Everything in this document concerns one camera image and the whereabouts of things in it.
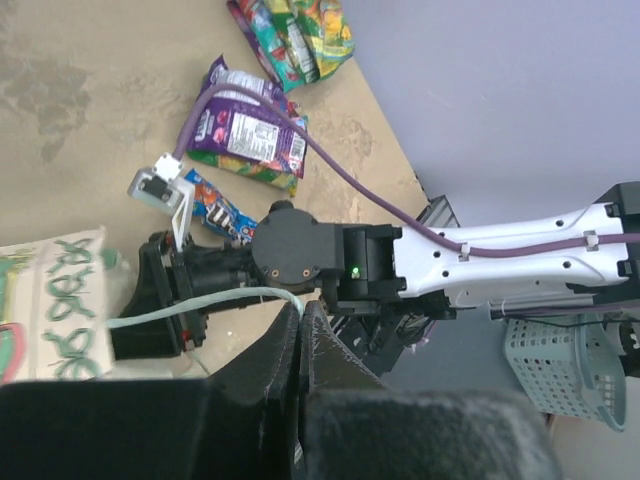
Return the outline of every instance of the light blue cable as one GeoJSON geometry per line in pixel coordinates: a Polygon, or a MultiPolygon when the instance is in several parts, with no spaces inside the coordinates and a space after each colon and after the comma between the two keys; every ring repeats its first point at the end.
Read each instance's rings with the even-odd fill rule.
{"type": "Polygon", "coordinates": [[[153,320],[159,320],[161,318],[171,317],[180,313],[190,312],[192,310],[200,310],[201,308],[208,307],[216,303],[226,302],[228,300],[237,300],[238,298],[246,297],[278,297],[283,300],[288,300],[296,307],[300,317],[304,314],[304,305],[298,297],[291,292],[283,290],[281,288],[270,287],[245,287],[234,288],[232,290],[226,290],[224,292],[211,293],[209,295],[202,295],[201,297],[190,298],[184,302],[180,302],[171,307],[163,308],[152,313],[145,313],[144,315],[138,315],[135,317],[126,318],[111,318],[107,320],[106,325],[109,329],[130,327],[131,325],[139,325],[141,323],[152,322],[153,320]]]}

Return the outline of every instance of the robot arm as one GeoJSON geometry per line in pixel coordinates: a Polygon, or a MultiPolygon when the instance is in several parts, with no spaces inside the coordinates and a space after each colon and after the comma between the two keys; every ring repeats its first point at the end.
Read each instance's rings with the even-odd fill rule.
{"type": "MultiPolygon", "coordinates": [[[[178,176],[181,168],[164,155],[153,169],[138,172],[129,189],[133,197],[173,215],[173,232],[156,233],[141,247],[138,287],[123,316],[245,286],[294,294],[319,289],[328,314],[364,322],[366,343],[379,348],[407,316],[455,318],[458,309],[487,303],[496,316],[538,307],[618,304],[635,300],[639,291],[636,245],[600,244],[599,238],[640,231],[640,183],[618,185],[590,207],[550,219],[438,230],[475,247],[586,239],[582,247],[482,258],[443,248],[409,227],[321,223],[289,202],[274,204],[250,245],[200,247],[188,235],[193,188],[178,176]]],[[[118,329],[116,356],[178,355],[202,345],[209,313],[264,300],[269,299],[234,300],[118,329]]]]}

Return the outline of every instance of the white plastic clip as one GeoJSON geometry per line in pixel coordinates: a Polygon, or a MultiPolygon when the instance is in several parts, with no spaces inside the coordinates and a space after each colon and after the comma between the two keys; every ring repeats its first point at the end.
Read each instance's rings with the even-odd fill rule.
{"type": "Polygon", "coordinates": [[[598,244],[600,243],[600,239],[597,235],[587,235],[587,248],[589,250],[595,250],[598,248],[598,244]]]}
{"type": "Polygon", "coordinates": [[[471,245],[468,243],[463,243],[462,247],[460,247],[460,257],[463,260],[469,260],[469,254],[471,253],[471,245]]]}
{"type": "Polygon", "coordinates": [[[189,236],[195,199],[195,185],[182,177],[176,178],[173,181],[173,185],[182,193],[182,201],[171,217],[171,228],[176,242],[176,249],[181,252],[189,236]]]}
{"type": "Polygon", "coordinates": [[[170,153],[165,153],[158,159],[152,170],[162,180],[171,183],[180,176],[183,167],[184,164],[180,160],[173,158],[170,153]]]}

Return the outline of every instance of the table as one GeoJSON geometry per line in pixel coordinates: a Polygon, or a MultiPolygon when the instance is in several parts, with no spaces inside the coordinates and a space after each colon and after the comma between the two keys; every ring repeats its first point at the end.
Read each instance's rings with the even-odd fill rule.
{"type": "MultiPolygon", "coordinates": [[[[262,75],[222,0],[16,0],[0,8],[0,244],[105,225],[108,243],[137,263],[169,219],[126,195],[135,172],[173,144],[202,75],[221,53],[262,75]]],[[[355,60],[291,98],[310,133],[371,190],[417,215],[426,198],[355,60]]],[[[241,210],[262,218],[285,194],[196,165],[241,210]]],[[[320,221],[397,223],[314,154],[297,207],[320,221]]],[[[201,226],[198,243],[219,239],[201,226]]],[[[278,304],[212,316],[201,356],[215,370],[255,341],[278,304]]]]}

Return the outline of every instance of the plastic basket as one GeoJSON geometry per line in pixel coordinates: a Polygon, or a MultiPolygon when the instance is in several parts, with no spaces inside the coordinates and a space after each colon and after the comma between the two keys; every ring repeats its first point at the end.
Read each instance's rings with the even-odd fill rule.
{"type": "MultiPolygon", "coordinates": [[[[597,320],[596,315],[545,318],[558,325],[597,320]]],[[[505,355],[540,411],[624,430],[624,370],[601,324],[563,328],[510,320],[505,355]]]]}

